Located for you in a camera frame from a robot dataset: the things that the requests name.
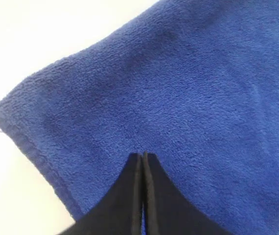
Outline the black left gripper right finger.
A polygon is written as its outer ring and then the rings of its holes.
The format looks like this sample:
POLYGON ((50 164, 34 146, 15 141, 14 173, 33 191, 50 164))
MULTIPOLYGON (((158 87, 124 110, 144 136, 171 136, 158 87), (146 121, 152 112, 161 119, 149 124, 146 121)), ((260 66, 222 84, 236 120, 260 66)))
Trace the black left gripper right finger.
POLYGON ((229 235, 191 204, 170 180, 157 155, 142 157, 147 235, 229 235))

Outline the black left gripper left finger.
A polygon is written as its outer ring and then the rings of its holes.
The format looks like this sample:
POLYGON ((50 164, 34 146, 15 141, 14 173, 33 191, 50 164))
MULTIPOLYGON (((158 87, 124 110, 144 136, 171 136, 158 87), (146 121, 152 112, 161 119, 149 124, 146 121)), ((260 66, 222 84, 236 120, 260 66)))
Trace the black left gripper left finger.
POLYGON ((142 158, 129 155, 119 177, 103 198, 63 235, 140 235, 142 158))

